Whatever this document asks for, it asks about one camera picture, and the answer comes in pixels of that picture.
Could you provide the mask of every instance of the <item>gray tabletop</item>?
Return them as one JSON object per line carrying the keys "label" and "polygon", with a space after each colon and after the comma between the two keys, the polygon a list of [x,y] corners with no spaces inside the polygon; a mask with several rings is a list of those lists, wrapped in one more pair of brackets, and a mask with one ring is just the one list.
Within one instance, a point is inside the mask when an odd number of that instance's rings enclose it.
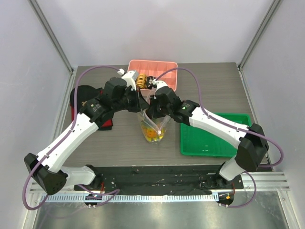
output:
{"label": "gray tabletop", "polygon": [[[199,78],[205,108],[212,112],[246,113],[251,110],[235,63],[185,63]],[[127,69],[127,65],[118,66]],[[79,67],[76,78],[88,67]],[[111,69],[96,69],[87,74],[81,84],[99,88],[111,77]],[[177,95],[198,102],[194,79],[188,72],[178,72]],[[68,109],[64,128],[71,122]],[[227,158],[184,156],[180,153],[180,125],[168,124],[164,139],[158,144],[148,143],[140,129],[137,114],[118,112],[110,131],[97,131],[88,137],[68,158],[65,166],[144,166],[144,165],[214,165]]]}

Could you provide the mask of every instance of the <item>pink plastic bin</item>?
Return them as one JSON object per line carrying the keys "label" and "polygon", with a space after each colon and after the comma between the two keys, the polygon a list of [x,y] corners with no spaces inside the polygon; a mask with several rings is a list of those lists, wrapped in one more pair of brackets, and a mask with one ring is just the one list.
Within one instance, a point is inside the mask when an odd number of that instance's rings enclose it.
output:
{"label": "pink plastic bin", "polygon": [[[131,60],[129,62],[128,70],[137,70],[140,74],[144,73],[147,76],[158,77],[166,70],[176,68],[177,66],[177,63],[174,62]],[[170,88],[176,91],[177,70],[167,73],[160,80],[166,82]],[[141,89],[143,96],[147,96],[150,91],[151,90],[148,89]]]}

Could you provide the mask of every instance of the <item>reflective metal surface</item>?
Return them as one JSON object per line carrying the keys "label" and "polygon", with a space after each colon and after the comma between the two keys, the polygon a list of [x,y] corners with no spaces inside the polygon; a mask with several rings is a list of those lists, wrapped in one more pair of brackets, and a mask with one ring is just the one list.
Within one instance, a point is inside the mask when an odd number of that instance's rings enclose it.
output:
{"label": "reflective metal surface", "polygon": [[[252,192],[239,192],[234,205],[245,203]],[[113,203],[78,211],[81,203],[46,203],[37,214],[35,229],[287,229],[277,192],[258,192],[245,208],[229,209],[214,202]]]}

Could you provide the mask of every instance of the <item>green plastic bin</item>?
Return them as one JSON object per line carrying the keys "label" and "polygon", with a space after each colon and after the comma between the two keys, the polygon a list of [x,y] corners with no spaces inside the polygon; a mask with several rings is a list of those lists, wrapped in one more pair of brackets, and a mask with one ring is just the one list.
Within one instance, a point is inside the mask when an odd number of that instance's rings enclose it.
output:
{"label": "green plastic bin", "polygon": [[[215,113],[230,121],[250,125],[247,114]],[[181,124],[181,153],[190,156],[233,157],[237,149],[223,139],[199,128]]]}

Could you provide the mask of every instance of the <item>metal corner post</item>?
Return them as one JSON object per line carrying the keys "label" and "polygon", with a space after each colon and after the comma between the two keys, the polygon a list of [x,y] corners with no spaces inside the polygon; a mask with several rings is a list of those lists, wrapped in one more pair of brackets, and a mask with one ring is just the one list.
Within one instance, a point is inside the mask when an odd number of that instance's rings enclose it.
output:
{"label": "metal corner post", "polygon": [[238,65],[238,68],[240,70],[243,69],[244,65],[246,64],[246,62],[248,61],[253,49],[255,48],[255,46],[257,45],[259,39],[261,38],[261,36],[263,35],[264,31],[266,30],[269,22],[271,21],[272,17],[274,16],[274,14],[276,13],[277,9],[279,8],[281,2],[283,0],[274,0],[268,11],[267,11],[267,14],[265,15],[262,23],[260,24],[255,36],[253,37],[246,53],[244,54],[243,58],[242,58],[242,61],[240,62],[240,64]]}
{"label": "metal corner post", "polygon": [[49,23],[46,19],[46,17],[44,16],[38,2],[36,0],[28,0],[28,2],[32,6],[35,14],[37,15],[39,21],[41,22],[44,30],[46,31],[48,37],[50,38],[51,42],[53,43],[53,45],[54,45],[56,51],[58,52],[59,56],[61,57],[62,61],[66,65],[68,71],[70,72],[70,74],[72,74],[73,73],[73,68],[72,68],[66,54],[64,53],[61,45],[59,44],[51,26],[49,25]]}

